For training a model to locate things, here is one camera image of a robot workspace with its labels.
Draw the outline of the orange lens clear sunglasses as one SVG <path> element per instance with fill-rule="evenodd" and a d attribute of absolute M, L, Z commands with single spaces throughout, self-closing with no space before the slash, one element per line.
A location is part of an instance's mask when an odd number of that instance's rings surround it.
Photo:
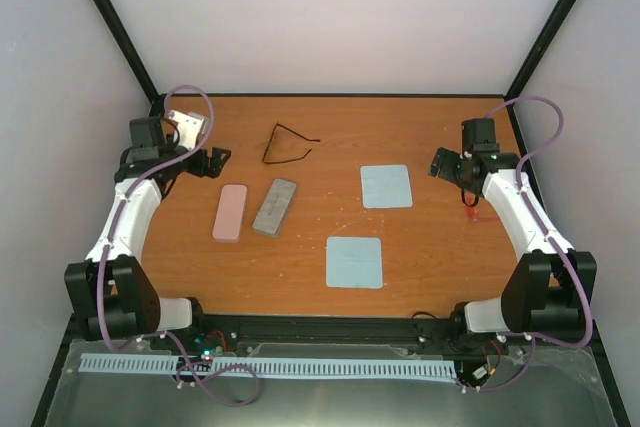
<path fill-rule="evenodd" d="M 493 208 L 486 201 L 481 201 L 474 207 L 465 206 L 464 209 L 468 221 L 472 224 L 488 224 L 498 221 Z"/>

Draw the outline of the grey glasses case teal lining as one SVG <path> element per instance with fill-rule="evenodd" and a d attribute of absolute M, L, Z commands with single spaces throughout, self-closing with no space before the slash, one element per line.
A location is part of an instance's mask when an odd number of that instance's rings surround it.
<path fill-rule="evenodd" d="M 285 179 L 275 179 L 254 219 L 253 229 L 262 235 L 277 237 L 295 198 L 297 184 Z"/>

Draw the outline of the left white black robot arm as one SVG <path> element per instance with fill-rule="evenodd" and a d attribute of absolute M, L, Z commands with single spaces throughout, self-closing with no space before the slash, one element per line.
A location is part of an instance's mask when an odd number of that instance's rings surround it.
<path fill-rule="evenodd" d="M 194 298 L 162 298 L 142 266 L 142 252 L 156 209 L 178 176 L 216 178 L 231 153 L 206 150 L 206 117 L 175 110 L 134 119 L 131 145 L 114 175 L 114 202 L 86 258 L 70 264 L 64 282 L 80 333 L 88 341 L 139 337 L 173 330 L 186 349 L 201 347 L 208 325 Z"/>

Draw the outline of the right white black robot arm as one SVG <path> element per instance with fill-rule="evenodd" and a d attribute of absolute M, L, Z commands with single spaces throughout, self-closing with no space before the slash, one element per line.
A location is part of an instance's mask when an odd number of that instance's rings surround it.
<path fill-rule="evenodd" d="M 499 297 L 462 303 L 453 317 L 470 333 L 522 334 L 565 348 L 586 346 L 594 331 L 594 256 L 576 250 L 554 227 L 531 192 L 520 158 L 501 152 L 493 119 L 463 121 L 461 148 L 439 148 L 429 174 L 459 188 L 468 208 L 486 200 L 518 263 Z"/>

